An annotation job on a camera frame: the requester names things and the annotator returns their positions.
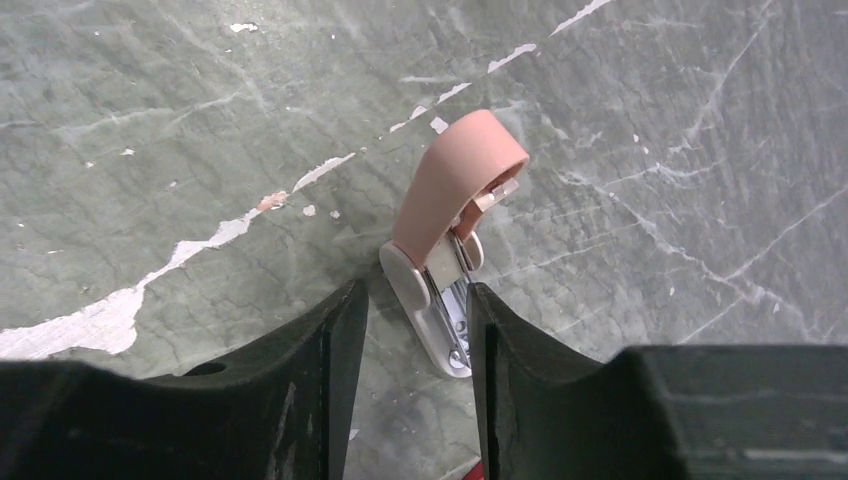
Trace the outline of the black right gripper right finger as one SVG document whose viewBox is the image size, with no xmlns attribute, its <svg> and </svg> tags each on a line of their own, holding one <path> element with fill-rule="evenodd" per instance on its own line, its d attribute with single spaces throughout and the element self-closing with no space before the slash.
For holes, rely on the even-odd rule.
<svg viewBox="0 0 848 480">
<path fill-rule="evenodd" d="M 470 287 L 488 479 L 843 479 L 847 350 L 642 345 L 593 360 Z"/>
</svg>

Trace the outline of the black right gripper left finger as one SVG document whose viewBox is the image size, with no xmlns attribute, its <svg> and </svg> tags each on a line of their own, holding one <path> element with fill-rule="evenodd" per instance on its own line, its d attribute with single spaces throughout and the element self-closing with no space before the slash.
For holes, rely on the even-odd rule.
<svg viewBox="0 0 848 480">
<path fill-rule="evenodd" d="M 5 479 L 339 479 L 368 317 L 356 279 L 183 375 L 1 365 Z"/>
</svg>

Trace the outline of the small staple box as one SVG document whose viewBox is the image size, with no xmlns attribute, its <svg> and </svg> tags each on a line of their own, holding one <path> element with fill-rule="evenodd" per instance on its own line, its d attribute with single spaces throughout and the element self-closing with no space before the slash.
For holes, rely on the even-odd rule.
<svg viewBox="0 0 848 480">
<path fill-rule="evenodd" d="M 439 480 L 484 480 L 482 460 L 477 457 L 449 470 Z"/>
</svg>

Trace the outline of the pink white stapler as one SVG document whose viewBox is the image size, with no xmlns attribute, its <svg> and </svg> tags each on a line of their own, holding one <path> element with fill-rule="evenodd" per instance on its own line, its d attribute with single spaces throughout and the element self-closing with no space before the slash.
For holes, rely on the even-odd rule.
<svg viewBox="0 0 848 480">
<path fill-rule="evenodd" d="M 485 260 L 476 228 L 514 193 L 529 161 L 490 110 L 448 126 L 427 148 L 402 202 L 382 270 L 428 357 L 444 375 L 471 374 L 468 288 Z"/>
</svg>

